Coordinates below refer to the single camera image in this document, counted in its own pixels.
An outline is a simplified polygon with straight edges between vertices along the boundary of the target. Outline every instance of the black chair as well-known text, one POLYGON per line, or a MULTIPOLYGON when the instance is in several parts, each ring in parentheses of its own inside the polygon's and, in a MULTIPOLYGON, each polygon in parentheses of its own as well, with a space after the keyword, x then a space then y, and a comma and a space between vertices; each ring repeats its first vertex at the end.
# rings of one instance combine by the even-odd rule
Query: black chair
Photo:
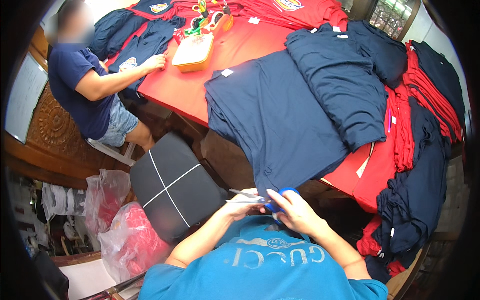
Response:
POLYGON ((152 227, 165 241, 181 237, 213 214, 228 196, 189 146, 172 132, 135 163, 130 180, 152 227))

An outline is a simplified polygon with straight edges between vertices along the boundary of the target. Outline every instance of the stack of t-shirts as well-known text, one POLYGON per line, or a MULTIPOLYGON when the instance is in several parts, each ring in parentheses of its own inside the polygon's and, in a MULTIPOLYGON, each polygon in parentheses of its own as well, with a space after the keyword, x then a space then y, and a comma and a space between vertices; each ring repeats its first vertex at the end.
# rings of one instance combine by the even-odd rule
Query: stack of t-shirts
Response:
POLYGON ((377 212, 377 196, 387 188, 387 181, 396 172, 413 168, 414 141, 408 99, 398 97, 388 86, 385 90, 388 92, 384 124, 387 138, 385 142, 375 143, 369 163, 353 189, 355 200, 369 213, 377 212))
POLYGON ((260 195, 322 177, 349 152, 286 50, 215 71, 205 88, 208 126, 242 148, 260 195))
POLYGON ((420 69, 448 100, 455 110, 460 124, 463 124, 465 104, 463 103, 462 88, 455 68, 442 54, 435 52, 426 42, 418 43, 411 40, 410 43, 417 54, 420 69))
MULTIPOLYGON (((409 86, 408 95, 414 96, 423 107, 427 108, 438 118, 442 135, 448 136, 451 142, 461 140, 462 129, 459 120, 463 119, 465 106, 455 70, 453 67, 450 68, 450 63, 437 53, 438 60, 431 60, 429 56, 425 56, 422 60, 424 68, 429 70, 430 75, 427 75, 419 66, 416 48, 410 43, 405 44, 407 45, 408 69, 403 74, 403 81, 409 86), (437 84, 433 83, 430 76, 435 79, 437 84)), ((425 42, 415 44, 417 46, 421 45, 421 53, 425 53, 426 51, 424 50, 426 48, 431 49, 425 42)))
POLYGON ((95 34, 88 46, 99 60, 114 56, 125 40, 148 20, 127 9, 114 10, 95 23, 95 34))
MULTIPOLYGON (((134 36, 120 52, 115 62, 109 65, 112 73, 121 72, 144 63, 149 57, 162 54, 167 50, 168 41, 173 37, 173 30, 185 25, 185 18, 173 17, 171 20, 156 19, 149 21, 140 36, 134 36)), ((135 99, 136 92, 145 77, 135 81, 125 89, 126 96, 135 99)))
POLYGON ((367 21, 350 21, 348 37, 354 38, 363 56, 373 61, 373 72, 390 88, 396 88, 407 70, 405 45, 367 21))
MULTIPOLYGON (((445 201, 450 140, 442 136, 440 124, 431 112, 413 97, 409 104, 416 164, 411 171, 397 173, 388 181, 388 188, 377 197, 381 224, 357 243, 360 254, 372 256, 366 259, 372 278, 384 283, 397 273, 389 274, 391 263, 398 262, 393 266, 401 271, 400 266, 408 268, 414 261, 435 230, 445 201)), ((378 219, 369 228, 375 224, 379 224, 378 219)))
POLYGON ((324 23, 347 29, 348 17, 342 4, 335 0, 238 0, 243 6, 241 16, 257 17, 260 22, 291 28, 318 28, 324 23))
POLYGON ((388 95, 373 72, 373 60, 361 53, 363 40, 324 24, 314 33, 297 30, 285 42, 315 98, 352 152, 364 144, 385 141, 388 95))

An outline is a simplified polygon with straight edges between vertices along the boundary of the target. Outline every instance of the white plastic stool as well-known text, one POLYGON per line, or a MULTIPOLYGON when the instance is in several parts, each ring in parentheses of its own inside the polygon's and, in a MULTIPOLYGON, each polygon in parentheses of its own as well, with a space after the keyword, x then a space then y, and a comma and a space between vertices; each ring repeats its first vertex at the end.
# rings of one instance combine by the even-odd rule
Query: white plastic stool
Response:
POLYGON ((119 162, 124 163, 125 165, 128 166, 133 166, 135 164, 135 161, 131 159, 133 150, 135 148, 135 143, 129 142, 127 146, 127 151, 125 151, 125 155, 120 154, 120 150, 111 147, 109 145, 102 144, 100 142, 97 142, 95 140, 92 140, 91 138, 87 139, 87 143, 95 148, 96 150, 105 153, 109 157, 113 157, 114 159, 118 160, 119 162))

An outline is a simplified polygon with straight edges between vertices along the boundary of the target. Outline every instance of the orange plastic container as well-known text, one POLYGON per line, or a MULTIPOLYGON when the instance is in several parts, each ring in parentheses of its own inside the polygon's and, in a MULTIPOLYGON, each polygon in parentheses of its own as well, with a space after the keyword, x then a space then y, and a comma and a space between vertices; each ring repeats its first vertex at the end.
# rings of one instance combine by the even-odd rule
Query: orange plastic container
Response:
POLYGON ((180 72, 205 70, 213 52, 213 34, 188 36, 182 40, 172 58, 180 72))

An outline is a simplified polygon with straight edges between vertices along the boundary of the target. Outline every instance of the person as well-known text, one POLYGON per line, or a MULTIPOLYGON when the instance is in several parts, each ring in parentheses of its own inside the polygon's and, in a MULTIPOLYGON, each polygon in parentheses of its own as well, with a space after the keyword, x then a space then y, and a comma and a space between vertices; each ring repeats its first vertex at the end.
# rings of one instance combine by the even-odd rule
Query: person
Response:
POLYGON ((287 228, 271 216, 246 216, 264 213, 258 204, 226 203, 147 271, 138 299, 386 299, 360 254, 302 197, 267 192, 287 228))
POLYGON ((154 55, 139 66, 109 74, 84 42, 89 26, 93 27, 86 4, 68 1, 57 15, 57 43, 48 57, 48 79, 55 99, 84 137, 117 147, 133 142, 148 151, 155 144, 150 130, 125 108, 118 92, 164 69, 165 56, 154 55))

